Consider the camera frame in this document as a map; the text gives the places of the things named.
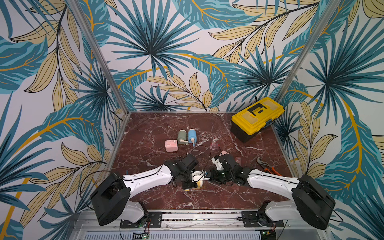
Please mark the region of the yellow pencil sharpener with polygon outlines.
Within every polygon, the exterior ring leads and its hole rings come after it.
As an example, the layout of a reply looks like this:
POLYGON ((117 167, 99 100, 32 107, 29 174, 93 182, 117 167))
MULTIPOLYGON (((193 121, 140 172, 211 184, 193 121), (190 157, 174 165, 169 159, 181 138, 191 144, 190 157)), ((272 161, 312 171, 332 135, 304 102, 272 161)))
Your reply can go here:
POLYGON ((199 190, 199 189, 201 189, 203 187, 204 181, 198 181, 197 183, 198 183, 198 187, 196 189, 192 189, 192 190, 199 190))

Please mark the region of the green pencil sharpener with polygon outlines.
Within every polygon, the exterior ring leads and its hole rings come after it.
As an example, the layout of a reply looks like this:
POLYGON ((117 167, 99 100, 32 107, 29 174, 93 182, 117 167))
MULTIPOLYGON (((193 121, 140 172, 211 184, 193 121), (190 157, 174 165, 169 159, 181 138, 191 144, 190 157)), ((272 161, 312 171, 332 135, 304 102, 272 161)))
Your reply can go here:
POLYGON ((180 130, 178 132, 177 140, 179 145, 188 145, 189 141, 188 141, 187 132, 185 130, 180 130))

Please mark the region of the blue pencil sharpener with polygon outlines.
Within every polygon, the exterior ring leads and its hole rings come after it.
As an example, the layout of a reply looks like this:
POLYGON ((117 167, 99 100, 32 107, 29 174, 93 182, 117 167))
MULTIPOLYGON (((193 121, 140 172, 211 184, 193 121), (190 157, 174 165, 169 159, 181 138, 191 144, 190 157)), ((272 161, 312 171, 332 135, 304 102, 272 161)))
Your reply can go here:
POLYGON ((195 129, 189 129, 188 131, 188 143, 195 147, 197 143, 197 132, 195 129))

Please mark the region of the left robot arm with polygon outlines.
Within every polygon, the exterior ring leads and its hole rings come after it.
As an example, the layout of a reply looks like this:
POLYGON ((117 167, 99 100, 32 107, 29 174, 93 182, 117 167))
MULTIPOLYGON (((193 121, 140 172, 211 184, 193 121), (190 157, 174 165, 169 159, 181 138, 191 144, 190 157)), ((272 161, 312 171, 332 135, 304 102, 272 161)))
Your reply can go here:
POLYGON ((189 154, 181 160, 165 161, 161 166, 138 174, 111 173, 94 190, 90 199, 100 226, 115 220, 138 223, 146 218, 143 204, 130 201, 134 196, 152 188, 180 181, 188 188, 197 186, 195 181, 204 175, 196 171, 196 157, 189 154))

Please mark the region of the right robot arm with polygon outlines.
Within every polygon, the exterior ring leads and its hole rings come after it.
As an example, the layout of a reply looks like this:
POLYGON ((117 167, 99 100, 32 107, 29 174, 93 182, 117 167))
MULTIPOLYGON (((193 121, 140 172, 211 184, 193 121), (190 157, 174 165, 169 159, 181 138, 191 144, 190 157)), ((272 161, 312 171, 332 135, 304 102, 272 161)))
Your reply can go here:
POLYGON ((282 202, 265 201, 255 218, 259 225, 303 220, 316 229, 328 227, 336 202, 312 177, 290 178, 241 167, 228 153, 215 156, 212 162, 215 167, 204 173, 204 180, 217 184, 232 182, 287 198, 282 202))

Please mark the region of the pink sharpener back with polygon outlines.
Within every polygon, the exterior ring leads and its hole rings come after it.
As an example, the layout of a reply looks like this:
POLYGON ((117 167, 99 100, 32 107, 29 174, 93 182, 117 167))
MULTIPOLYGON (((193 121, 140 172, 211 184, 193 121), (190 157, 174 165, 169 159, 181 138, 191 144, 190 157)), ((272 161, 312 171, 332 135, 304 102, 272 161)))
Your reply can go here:
POLYGON ((177 140, 166 140, 165 141, 166 152, 176 152, 178 151, 178 141, 177 140))

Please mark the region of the clear pink tray back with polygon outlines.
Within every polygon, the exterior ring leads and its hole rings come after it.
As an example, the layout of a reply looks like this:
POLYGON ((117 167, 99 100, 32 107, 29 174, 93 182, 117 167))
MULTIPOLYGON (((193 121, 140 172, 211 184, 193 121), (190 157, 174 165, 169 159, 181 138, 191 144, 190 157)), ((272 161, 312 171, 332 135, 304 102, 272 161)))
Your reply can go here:
POLYGON ((220 144, 216 143, 216 142, 212 142, 210 144, 210 151, 219 152, 220 151, 220 144))

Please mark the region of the yellow black toolbox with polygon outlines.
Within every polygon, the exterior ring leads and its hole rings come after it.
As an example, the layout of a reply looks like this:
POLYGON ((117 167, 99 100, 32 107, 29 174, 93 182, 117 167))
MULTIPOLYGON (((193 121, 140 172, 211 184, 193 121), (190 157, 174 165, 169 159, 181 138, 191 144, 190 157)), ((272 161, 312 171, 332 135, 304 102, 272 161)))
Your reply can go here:
POLYGON ((269 97, 263 98, 232 116, 231 133, 242 143, 246 143, 284 112, 282 105, 269 97))

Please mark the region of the orange handled pliers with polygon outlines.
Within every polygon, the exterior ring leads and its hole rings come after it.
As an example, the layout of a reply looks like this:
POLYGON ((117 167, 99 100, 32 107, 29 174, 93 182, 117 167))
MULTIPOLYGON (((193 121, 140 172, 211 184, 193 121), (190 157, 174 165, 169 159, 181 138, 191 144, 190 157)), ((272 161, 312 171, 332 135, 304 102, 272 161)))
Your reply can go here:
POLYGON ((269 163, 264 162, 261 160, 261 157, 257 157, 257 163, 259 166, 261 166, 265 172, 277 175, 277 176, 282 176, 274 167, 272 167, 269 163))

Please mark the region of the aluminium front rail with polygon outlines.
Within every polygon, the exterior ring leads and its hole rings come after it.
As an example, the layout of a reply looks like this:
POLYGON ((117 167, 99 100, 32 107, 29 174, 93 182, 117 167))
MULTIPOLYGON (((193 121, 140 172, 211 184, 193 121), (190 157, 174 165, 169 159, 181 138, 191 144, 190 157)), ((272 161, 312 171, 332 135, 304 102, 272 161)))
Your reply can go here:
POLYGON ((94 212, 80 213, 71 240, 333 240, 330 229, 285 220, 258 227, 240 218, 244 210, 152 210, 147 227, 129 228, 120 220, 100 226, 94 212))

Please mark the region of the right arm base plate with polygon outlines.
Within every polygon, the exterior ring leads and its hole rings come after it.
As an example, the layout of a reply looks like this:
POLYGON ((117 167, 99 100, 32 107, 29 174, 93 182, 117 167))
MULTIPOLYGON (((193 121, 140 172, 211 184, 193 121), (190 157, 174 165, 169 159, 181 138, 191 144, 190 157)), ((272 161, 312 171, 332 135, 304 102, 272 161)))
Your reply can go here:
POLYGON ((285 225, 284 221, 273 221, 265 213, 258 211, 241 212, 241 222, 245 228, 280 228, 285 225))

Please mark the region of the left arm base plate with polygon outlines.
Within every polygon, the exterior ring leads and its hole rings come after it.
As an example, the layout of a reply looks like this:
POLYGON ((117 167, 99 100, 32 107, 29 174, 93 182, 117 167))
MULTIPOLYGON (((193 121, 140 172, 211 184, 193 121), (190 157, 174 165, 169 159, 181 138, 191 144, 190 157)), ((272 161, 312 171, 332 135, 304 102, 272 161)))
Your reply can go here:
POLYGON ((130 222, 128 220, 123 220, 120 224, 122 229, 159 229, 162 225, 162 212, 148 212, 139 219, 137 222, 130 222))

